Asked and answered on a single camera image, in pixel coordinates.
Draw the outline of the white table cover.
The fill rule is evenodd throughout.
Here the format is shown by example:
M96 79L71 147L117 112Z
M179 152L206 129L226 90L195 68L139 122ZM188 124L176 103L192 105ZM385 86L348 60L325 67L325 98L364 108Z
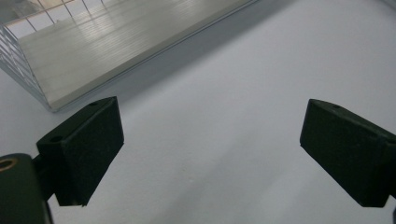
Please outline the white table cover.
M92 93L125 143L84 207L55 224L392 224L301 148L310 99L396 133L396 6L260 0Z

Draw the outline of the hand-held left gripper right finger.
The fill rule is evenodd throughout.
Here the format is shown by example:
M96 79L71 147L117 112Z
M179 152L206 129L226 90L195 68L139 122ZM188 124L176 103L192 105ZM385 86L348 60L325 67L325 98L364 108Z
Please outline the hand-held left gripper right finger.
M349 110L308 101L301 147L358 204L383 207L396 197L396 135Z

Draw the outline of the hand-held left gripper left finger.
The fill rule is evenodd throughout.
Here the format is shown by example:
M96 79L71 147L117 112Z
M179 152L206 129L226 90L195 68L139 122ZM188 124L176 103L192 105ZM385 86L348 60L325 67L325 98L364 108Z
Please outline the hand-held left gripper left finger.
M81 108L37 143L59 205L87 205L124 144L118 99Z

